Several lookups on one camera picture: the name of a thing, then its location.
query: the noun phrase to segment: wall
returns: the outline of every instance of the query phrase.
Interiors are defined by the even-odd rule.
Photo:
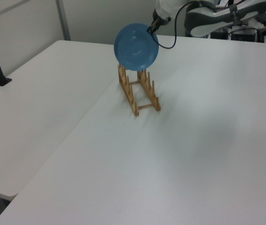
[[[156,0],[63,0],[72,41],[113,44],[129,23],[150,25]],[[178,35],[184,36],[184,11],[178,17]],[[174,35],[174,22],[157,34]]]
[[[63,40],[56,2],[30,0],[0,15],[0,65],[8,75]]]

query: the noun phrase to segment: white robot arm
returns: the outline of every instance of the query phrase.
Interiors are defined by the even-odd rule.
[[[203,37],[214,30],[230,25],[238,25],[266,12],[266,0],[243,0],[226,9],[216,12],[216,6],[209,0],[157,0],[150,33],[173,19],[178,10],[189,4],[186,9],[185,29],[194,37]]]

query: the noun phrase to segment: black cable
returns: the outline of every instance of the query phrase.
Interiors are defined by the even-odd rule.
[[[230,34],[233,34],[235,32],[242,31],[242,30],[255,30],[255,31],[258,31],[258,29],[256,29],[256,28],[241,28],[241,29],[237,29],[237,30],[231,31],[230,33],[228,33],[228,35],[231,36]]]
[[[179,13],[182,11],[183,8],[185,8],[186,6],[188,6],[188,5],[190,5],[190,4],[194,3],[194,2],[196,2],[196,1],[190,1],[190,2],[186,3],[186,4],[183,5],[183,6],[179,9],[179,11],[177,12],[177,15],[176,15],[176,18],[175,18],[175,42],[174,42],[174,44],[172,45],[172,47],[165,47],[165,46],[159,44],[159,42],[156,41],[156,39],[155,39],[154,36],[153,36],[152,26],[150,27],[150,32],[151,32],[152,39],[156,42],[156,44],[158,44],[160,47],[165,48],[165,49],[172,49],[173,47],[175,47],[176,42],[177,42],[177,19],[178,19]]]

